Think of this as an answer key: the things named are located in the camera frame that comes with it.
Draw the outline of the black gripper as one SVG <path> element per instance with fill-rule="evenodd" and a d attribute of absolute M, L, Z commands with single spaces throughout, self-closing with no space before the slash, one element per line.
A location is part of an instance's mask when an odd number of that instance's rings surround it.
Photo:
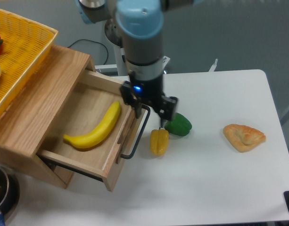
<path fill-rule="evenodd" d="M 130 81 L 124 81 L 120 93 L 126 105 L 131 106 L 135 117 L 141 116 L 142 104 L 152 107 L 160 118 L 160 127 L 174 119 L 178 105 L 177 97 L 166 97 L 163 92 L 163 74 L 153 79 L 138 79 L 135 71 L 128 73 Z"/>

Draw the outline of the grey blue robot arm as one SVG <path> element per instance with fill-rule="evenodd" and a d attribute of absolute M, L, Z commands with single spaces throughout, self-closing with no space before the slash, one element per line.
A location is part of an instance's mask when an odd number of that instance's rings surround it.
<path fill-rule="evenodd" d="M 115 31 L 105 29 L 107 38 L 124 50 L 129 80 L 120 92 L 124 103 L 135 110 L 144 106 L 160 117 L 160 126 L 174 118 L 178 98 L 163 92 L 163 13 L 199 0 L 78 0 L 76 5 L 85 23 L 108 21 Z"/>

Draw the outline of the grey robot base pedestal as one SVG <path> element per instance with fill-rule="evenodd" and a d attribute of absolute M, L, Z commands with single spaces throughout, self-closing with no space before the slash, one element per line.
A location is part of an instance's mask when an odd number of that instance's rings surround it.
<path fill-rule="evenodd" d="M 128 72 L 125 64 L 125 52 L 122 46 L 121 37 L 119 36 L 117 26 L 113 19 L 106 21 L 104 31 L 106 38 L 112 44 L 114 50 L 118 75 L 127 76 Z"/>

